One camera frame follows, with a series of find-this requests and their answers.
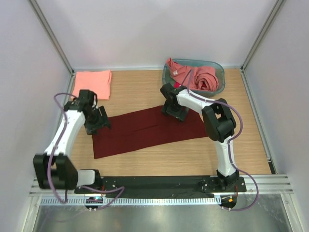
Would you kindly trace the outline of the dark red t shirt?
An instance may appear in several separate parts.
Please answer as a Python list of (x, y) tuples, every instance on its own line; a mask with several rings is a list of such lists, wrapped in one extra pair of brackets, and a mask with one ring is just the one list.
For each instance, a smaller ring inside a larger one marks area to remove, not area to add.
[(92, 136), (94, 158), (208, 136), (198, 113), (189, 111), (182, 122), (161, 109), (156, 106), (110, 117), (111, 128), (101, 128)]

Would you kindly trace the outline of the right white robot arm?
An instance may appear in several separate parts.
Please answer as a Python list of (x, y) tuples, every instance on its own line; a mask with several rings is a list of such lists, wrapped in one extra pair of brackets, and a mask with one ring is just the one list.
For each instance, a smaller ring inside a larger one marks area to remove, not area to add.
[(205, 132), (214, 141), (218, 158), (217, 185), (222, 191), (231, 190), (239, 179), (239, 169), (235, 164), (233, 139), (236, 121), (231, 111), (234, 108), (225, 99), (213, 100), (197, 95), (187, 87), (174, 88), (170, 83), (160, 89), (165, 97), (162, 112), (179, 121), (184, 121), (189, 110), (203, 117)]

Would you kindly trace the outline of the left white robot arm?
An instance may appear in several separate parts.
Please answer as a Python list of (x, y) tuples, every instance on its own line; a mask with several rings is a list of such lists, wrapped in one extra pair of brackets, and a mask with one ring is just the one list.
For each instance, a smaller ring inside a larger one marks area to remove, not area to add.
[(88, 135), (96, 135), (103, 127), (110, 128), (105, 108), (98, 107), (95, 92), (82, 89), (61, 107), (62, 122), (50, 145), (33, 158), (34, 170), (41, 189), (74, 190), (85, 186), (91, 193), (102, 189), (99, 171), (77, 170), (70, 160), (73, 144), (81, 128)]

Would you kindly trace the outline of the bright red t shirt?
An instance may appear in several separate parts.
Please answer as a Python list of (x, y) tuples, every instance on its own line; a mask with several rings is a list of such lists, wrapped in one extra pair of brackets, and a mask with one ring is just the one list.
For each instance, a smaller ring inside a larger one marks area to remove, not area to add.
[(173, 85), (174, 88), (179, 88), (179, 87), (181, 87), (181, 86), (182, 86), (182, 85), (181, 85), (180, 83), (178, 83), (178, 82), (175, 82), (174, 85)]

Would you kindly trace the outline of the teal plastic basket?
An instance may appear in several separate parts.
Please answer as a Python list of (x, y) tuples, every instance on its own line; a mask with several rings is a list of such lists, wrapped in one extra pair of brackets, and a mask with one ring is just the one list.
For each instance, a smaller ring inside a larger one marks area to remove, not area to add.
[(225, 88), (225, 71), (212, 61), (168, 58), (162, 72), (162, 83), (184, 86), (204, 97), (211, 98)]

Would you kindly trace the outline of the folded salmon pink t shirt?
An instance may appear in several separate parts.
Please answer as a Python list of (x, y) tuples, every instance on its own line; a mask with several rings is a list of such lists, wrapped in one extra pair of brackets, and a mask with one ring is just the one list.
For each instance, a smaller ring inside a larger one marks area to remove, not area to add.
[(99, 100), (108, 100), (111, 94), (112, 71), (77, 72), (73, 88), (73, 95), (78, 96), (81, 89), (95, 92)]

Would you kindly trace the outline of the crumpled pink t shirt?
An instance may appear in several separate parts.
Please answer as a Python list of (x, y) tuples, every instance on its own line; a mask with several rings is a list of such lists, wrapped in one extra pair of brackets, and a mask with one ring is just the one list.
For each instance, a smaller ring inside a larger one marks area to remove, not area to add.
[(182, 86), (204, 91), (216, 91), (219, 87), (216, 69), (212, 66), (182, 65), (172, 58), (168, 58), (166, 64), (171, 78)]

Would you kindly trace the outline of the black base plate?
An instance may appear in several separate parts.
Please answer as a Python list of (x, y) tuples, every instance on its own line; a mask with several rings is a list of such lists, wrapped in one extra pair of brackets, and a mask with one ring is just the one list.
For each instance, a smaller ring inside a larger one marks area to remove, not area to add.
[(212, 193), (246, 192), (243, 177), (227, 189), (216, 176), (105, 176), (98, 190), (125, 187), (121, 198), (132, 199), (191, 199), (207, 198)]

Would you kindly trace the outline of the left aluminium corner post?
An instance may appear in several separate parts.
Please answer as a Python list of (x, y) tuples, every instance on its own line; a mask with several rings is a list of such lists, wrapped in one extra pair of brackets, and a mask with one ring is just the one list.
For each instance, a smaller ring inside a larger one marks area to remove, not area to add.
[(41, 7), (39, 6), (39, 4), (37, 3), (36, 0), (28, 0), (28, 3), (30, 4), (31, 8), (33, 9), (38, 21), (42, 25), (45, 33), (47, 34), (49, 40), (51, 41), (54, 49), (58, 53), (59, 57), (61, 58), (63, 64), (65, 65), (66, 69), (68, 70), (69, 74), (73, 75), (74, 70), (73, 70), (67, 56), (65, 55), (58, 39), (56, 38), (56, 35), (54, 34), (47, 18), (45, 17), (45, 15), (44, 15), (44, 13), (41, 9)]

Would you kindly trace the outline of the aluminium corner post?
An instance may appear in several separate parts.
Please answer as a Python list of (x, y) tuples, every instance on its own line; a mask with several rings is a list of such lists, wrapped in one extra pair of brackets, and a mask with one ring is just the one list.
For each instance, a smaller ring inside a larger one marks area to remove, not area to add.
[(45, 33), (47, 34), (49, 40), (51, 41), (54, 49), (58, 53), (59, 57), (61, 58), (63, 64), (65, 65), (66, 69), (68, 70), (69, 74), (73, 75), (74, 70), (73, 70), (67, 56), (65, 55), (58, 39), (56, 38), (56, 35), (54, 34), (47, 18), (45, 17), (45, 15), (44, 15), (44, 13), (41, 9), (41, 7), (39, 6), (39, 4), (37, 3), (36, 0), (28, 0), (28, 3), (30, 4), (31, 8), (33, 9), (38, 21), (42, 25)]
[(276, 0), (275, 4), (273, 5), (270, 13), (268, 14), (262, 28), (260, 29), (254, 43), (252, 44), (240, 70), (241, 72), (244, 72), (245, 69), (248, 67), (249, 63), (251, 62), (252, 58), (254, 57), (257, 49), (259, 48), (260, 44), (262, 43), (262, 41), (264, 40), (264, 38), (266, 37), (268, 31), (270, 30), (272, 24), (274, 23), (276, 17), (278, 16), (278, 14), (280, 13), (282, 7), (284, 6), (284, 4), (286, 3), (286, 0)]

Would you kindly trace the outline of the aluminium front rail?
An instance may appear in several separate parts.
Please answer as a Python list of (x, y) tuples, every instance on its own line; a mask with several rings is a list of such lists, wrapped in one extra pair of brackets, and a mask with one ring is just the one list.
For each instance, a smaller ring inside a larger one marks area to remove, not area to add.
[[(256, 188), (253, 181), (248, 177), (242, 175), (241, 177), (244, 178), (244, 182), (247, 188), (247, 192), (249, 193), (256, 193)], [(292, 185), (290, 180), (286, 174), (266, 174), (266, 175), (253, 175), (255, 179), (260, 194), (270, 194), (270, 193), (292, 193)], [(64, 190), (57, 190), (58, 194), (63, 196), (65, 193)], [(30, 197), (34, 196), (52, 196), (53, 192), (50, 189), (40, 189), (37, 179), (35, 178), (32, 186), (29, 191)]]

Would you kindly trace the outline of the right aluminium corner post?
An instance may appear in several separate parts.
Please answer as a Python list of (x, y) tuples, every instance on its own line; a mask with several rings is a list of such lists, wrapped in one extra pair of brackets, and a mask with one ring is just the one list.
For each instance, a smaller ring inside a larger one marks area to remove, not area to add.
[(254, 57), (257, 49), (259, 48), (260, 44), (262, 43), (262, 41), (264, 40), (264, 38), (266, 37), (268, 31), (270, 30), (272, 24), (274, 23), (276, 17), (278, 16), (278, 14), (280, 13), (282, 7), (284, 6), (284, 4), (286, 3), (286, 0), (276, 0), (275, 4), (273, 5), (270, 13), (268, 14), (262, 28), (260, 29), (254, 43), (252, 44), (240, 70), (241, 72), (244, 72), (245, 69), (248, 67), (249, 63), (251, 62), (252, 58)]

